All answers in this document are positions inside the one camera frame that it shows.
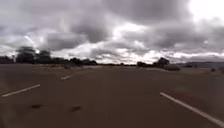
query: road marking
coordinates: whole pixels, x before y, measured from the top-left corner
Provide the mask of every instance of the road marking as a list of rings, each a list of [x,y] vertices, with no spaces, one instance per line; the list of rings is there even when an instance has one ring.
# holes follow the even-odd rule
[[[71,78],[71,77],[72,77],[72,75],[70,75],[70,76],[65,76],[65,77],[62,77],[61,80],[66,80],[66,79],[69,79],[69,78]]]
[[[11,92],[11,93],[2,95],[2,97],[8,97],[8,96],[11,96],[11,95],[19,94],[21,92],[25,92],[25,91],[28,91],[28,90],[31,90],[31,89],[34,89],[34,88],[37,88],[37,87],[40,87],[40,84],[32,86],[32,87],[29,87],[29,88],[24,88],[24,89],[19,90],[19,91],[15,91],[15,92]]]
[[[205,113],[205,112],[203,112],[203,111],[201,111],[201,110],[199,110],[199,109],[197,109],[195,107],[192,107],[192,106],[188,105],[187,103],[184,103],[184,102],[182,102],[182,101],[180,101],[180,100],[178,100],[176,98],[173,98],[172,96],[169,96],[169,95],[167,95],[167,94],[165,94],[163,92],[161,92],[160,95],[162,95],[163,97],[165,97],[165,98],[175,102],[176,104],[179,104],[182,107],[187,108],[188,110],[191,110],[192,112],[194,112],[194,113],[196,113],[196,114],[206,118],[207,120],[215,123],[216,125],[224,128],[224,122],[222,122],[221,120],[219,120],[219,119],[217,119],[215,117],[212,117],[209,114],[207,114],[207,113]]]

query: asphalt road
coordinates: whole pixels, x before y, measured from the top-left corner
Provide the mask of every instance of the asphalt road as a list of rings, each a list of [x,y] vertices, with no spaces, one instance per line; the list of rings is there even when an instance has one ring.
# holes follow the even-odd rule
[[[214,74],[1,65],[0,94],[0,128],[220,128],[224,121],[223,76]]]

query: distant tree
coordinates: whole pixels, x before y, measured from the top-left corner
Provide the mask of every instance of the distant tree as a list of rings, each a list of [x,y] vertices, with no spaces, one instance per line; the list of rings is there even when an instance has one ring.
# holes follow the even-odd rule
[[[37,54],[36,61],[37,63],[41,63],[41,64],[51,63],[51,52],[47,50],[40,51],[40,53]]]
[[[51,64],[67,64],[69,63],[69,60],[56,57],[56,58],[52,58],[50,63]]]
[[[144,62],[139,61],[139,62],[137,62],[137,66],[138,66],[138,67],[146,67],[147,64],[144,63]]]
[[[156,67],[164,67],[166,65],[170,64],[170,61],[161,57],[157,62],[153,63]]]
[[[34,63],[36,51],[32,47],[23,46],[16,50],[17,63]]]
[[[97,65],[97,62],[95,60],[90,59],[84,59],[82,60],[83,65]]]
[[[75,64],[77,66],[83,65],[82,61],[78,58],[72,58],[72,59],[70,59],[70,62],[72,62],[73,64]]]
[[[12,64],[12,63],[14,63],[13,59],[10,59],[7,56],[0,56],[0,64]]]

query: sky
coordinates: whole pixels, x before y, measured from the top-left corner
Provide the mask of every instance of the sky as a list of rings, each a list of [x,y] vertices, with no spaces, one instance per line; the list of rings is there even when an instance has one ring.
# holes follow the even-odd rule
[[[223,0],[0,0],[0,55],[224,61]]]

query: cloud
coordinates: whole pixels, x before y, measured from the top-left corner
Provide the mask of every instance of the cloud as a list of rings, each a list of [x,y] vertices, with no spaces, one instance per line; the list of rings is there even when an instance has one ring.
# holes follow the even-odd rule
[[[188,0],[105,0],[112,13],[137,23],[188,19]]]
[[[7,0],[0,5],[0,17],[4,17],[0,46],[8,51],[32,45],[63,55],[116,62],[146,60],[145,56],[153,61],[164,53],[222,53],[223,24],[215,20],[195,23],[189,2]]]

